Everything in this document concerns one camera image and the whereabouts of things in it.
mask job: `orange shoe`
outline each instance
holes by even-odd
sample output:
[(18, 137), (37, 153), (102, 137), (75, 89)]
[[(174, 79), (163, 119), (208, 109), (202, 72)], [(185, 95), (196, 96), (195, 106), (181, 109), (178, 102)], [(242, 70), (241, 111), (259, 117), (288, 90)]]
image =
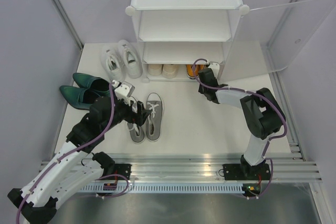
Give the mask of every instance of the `orange shoe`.
[[(196, 69), (195, 69), (195, 74), (196, 76), (198, 76), (198, 71), (200, 70), (200, 66), (196, 65)], [(187, 65), (187, 76), (189, 77), (189, 79), (195, 79), (194, 77), (194, 73), (193, 73), (193, 65)]]

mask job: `robotic arm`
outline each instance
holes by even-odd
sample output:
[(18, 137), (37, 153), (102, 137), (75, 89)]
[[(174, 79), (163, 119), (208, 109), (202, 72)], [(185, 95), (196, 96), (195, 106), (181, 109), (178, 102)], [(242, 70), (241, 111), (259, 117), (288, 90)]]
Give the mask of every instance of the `robotic arm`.
[[(227, 85), (219, 85), (215, 75), (218, 74), (219, 65), (210, 64), (198, 72), (201, 83), (215, 88)], [(254, 95), (232, 90), (214, 90), (199, 85), (199, 93), (204, 94), (209, 101), (217, 104), (229, 104), (243, 110), (245, 120), (251, 137), (246, 152), (240, 158), (240, 164), (224, 164), (225, 180), (258, 180), (260, 175), (263, 180), (270, 179), (269, 166), (265, 161), (269, 140), (281, 128), (282, 121), (275, 110), (265, 101)], [(267, 88), (256, 91), (257, 94), (268, 99), (281, 113), (279, 104)]]
[[(150, 111), (146, 110), (143, 103), (137, 102), (137, 113), (132, 110), (133, 102), (130, 96), (134, 86), (127, 82), (113, 84), (114, 116), (111, 123), (116, 126), (123, 120), (129, 123), (143, 125)], [(91, 151), (104, 140), (104, 135), (94, 143), (87, 145), (79, 151), (75, 151), (64, 159), (60, 159), (65, 153), (76, 149), (79, 146), (89, 143), (107, 127), (111, 116), (111, 98), (100, 97), (90, 107), (82, 120), (76, 124), (68, 134), (67, 140), (61, 150), (53, 157), (48, 165), (28, 185), (22, 189), (12, 189), (8, 197), (12, 203), (19, 208), (26, 198), (21, 213), (31, 224), (46, 224), (56, 214), (57, 209), (73, 194), (80, 190), (87, 183), (99, 179), (102, 176), (114, 174), (116, 169), (121, 173), (121, 168), (130, 168), (128, 164), (115, 164), (114, 160), (107, 154), (101, 152), (94, 154), (92, 161), (83, 166), (82, 169), (64, 179), (66, 174), (85, 158)], [(48, 173), (41, 178), (44, 171)], [(130, 171), (124, 173), (129, 179)], [(29, 191), (33, 184), (40, 179), (34, 191)]]

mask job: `white sneaker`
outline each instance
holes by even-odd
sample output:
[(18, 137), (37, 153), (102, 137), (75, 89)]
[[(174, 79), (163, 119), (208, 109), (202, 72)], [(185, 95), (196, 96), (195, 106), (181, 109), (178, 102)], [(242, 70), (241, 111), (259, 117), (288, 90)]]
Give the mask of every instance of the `white sneaker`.
[(100, 55), (100, 63), (109, 76), (110, 81), (123, 82), (126, 72), (123, 69), (124, 63), (111, 46), (104, 46)]
[(136, 49), (126, 40), (118, 42), (118, 51), (125, 63), (127, 73), (133, 79), (142, 75), (142, 65)]

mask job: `transparent plastic door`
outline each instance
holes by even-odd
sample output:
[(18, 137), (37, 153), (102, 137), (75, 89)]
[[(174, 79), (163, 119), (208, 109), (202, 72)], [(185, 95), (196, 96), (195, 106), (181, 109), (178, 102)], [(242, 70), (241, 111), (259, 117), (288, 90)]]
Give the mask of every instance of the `transparent plastic door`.
[(336, 0), (310, 0), (251, 10), (239, 20), (221, 80), (288, 67), (335, 4)]

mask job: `beige shoe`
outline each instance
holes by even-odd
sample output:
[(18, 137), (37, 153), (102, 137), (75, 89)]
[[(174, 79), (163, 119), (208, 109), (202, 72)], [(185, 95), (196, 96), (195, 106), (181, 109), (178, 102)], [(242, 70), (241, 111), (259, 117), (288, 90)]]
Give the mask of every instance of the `beige shoe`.
[(149, 64), (147, 72), (151, 76), (159, 76), (162, 73), (162, 64)]
[(177, 64), (165, 64), (163, 65), (162, 76), (167, 79), (173, 79), (179, 72), (179, 65)]

